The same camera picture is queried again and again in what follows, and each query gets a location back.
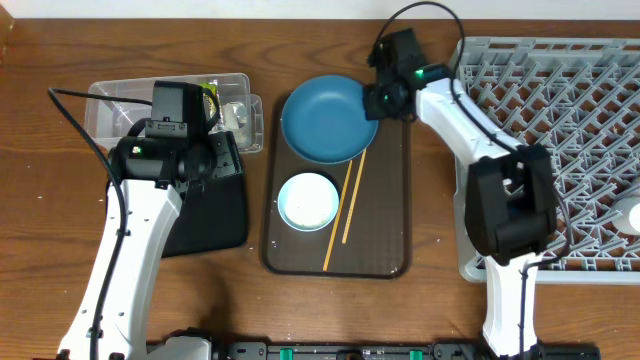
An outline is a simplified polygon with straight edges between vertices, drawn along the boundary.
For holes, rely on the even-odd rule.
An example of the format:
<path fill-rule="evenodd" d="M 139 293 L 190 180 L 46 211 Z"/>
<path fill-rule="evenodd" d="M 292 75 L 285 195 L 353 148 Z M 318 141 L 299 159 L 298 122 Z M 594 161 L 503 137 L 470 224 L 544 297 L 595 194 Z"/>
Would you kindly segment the yellow green snack wrapper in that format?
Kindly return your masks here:
<path fill-rule="evenodd" d="M 199 86 L 203 92 L 204 106 L 208 112 L 210 119 L 219 115 L 219 99 L 217 95 L 217 87 L 215 84 L 200 83 Z"/>

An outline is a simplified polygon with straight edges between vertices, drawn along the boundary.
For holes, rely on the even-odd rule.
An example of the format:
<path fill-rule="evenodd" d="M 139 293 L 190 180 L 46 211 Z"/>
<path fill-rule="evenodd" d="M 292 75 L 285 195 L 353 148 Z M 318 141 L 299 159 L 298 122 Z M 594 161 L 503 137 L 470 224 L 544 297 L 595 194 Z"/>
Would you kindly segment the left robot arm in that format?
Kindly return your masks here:
<path fill-rule="evenodd" d="M 81 306 L 59 359 L 223 359 L 212 336 L 188 328 L 147 344 L 147 322 L 164 257 L 246 242 L 244 170 L 213 85 L 158 80 L 150 116 L 103 153 L 78 132 L 108 176 L 105 226 Z"/>

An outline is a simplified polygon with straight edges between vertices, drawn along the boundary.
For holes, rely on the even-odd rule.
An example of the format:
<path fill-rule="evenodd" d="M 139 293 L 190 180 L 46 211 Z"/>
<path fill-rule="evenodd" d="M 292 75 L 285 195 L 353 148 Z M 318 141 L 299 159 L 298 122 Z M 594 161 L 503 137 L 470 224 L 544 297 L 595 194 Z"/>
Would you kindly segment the white tissue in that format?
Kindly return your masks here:
<path fill-rule="evenodd" d="M 241 102 L 229 102 L 222 106 L 220 127 L 231 131 L 239 147 L 247 147 L 251 143 L 251 126 L 247 107 Z"/>

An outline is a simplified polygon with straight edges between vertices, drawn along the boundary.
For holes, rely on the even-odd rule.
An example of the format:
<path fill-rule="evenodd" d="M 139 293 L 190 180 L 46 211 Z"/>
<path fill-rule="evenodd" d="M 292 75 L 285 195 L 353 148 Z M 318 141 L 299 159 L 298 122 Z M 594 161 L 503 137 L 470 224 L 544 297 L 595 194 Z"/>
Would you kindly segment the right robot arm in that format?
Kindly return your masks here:
<path fill-rule="evenodd" d="M 412 29 L 379 34 L 368 64 L 376 79 L 364 89 L 367 118 L 421 121 L 466 171 L 464 228 L 486 268 L 483 337 L 492 356 L 534 358 L 536 268 L 557 226 L 548 151 L 495 125 L 453 69 L 427 63 Z"/>

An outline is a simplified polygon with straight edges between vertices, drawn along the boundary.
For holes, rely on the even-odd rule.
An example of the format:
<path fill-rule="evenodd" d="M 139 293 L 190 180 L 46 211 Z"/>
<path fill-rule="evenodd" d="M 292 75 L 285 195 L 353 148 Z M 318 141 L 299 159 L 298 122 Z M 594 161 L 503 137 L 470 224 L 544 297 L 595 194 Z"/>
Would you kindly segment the dark blue plate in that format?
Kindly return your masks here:
<path fill-rule="evenodd" d="M 364 87 L 340 75 L 309 79 L 291 92 L 282 109 L 281 130 L 301 158 L 333 165 L 361 154 L 374 140 L 379 122 L 368 120 Z"/>

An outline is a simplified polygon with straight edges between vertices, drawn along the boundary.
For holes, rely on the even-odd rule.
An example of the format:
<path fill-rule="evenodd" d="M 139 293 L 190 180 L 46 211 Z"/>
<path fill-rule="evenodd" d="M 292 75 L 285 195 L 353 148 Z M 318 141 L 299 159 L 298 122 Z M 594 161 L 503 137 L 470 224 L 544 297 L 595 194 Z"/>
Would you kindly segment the white cup green inside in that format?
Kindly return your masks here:
<path fill-rule="evenodd" d="M 612 209 L 618 216 L 612 221 L 614 227 L 628 235 L 638 236 L 639 229 L 639 197 L 630 196 L 617 201 Z"/>

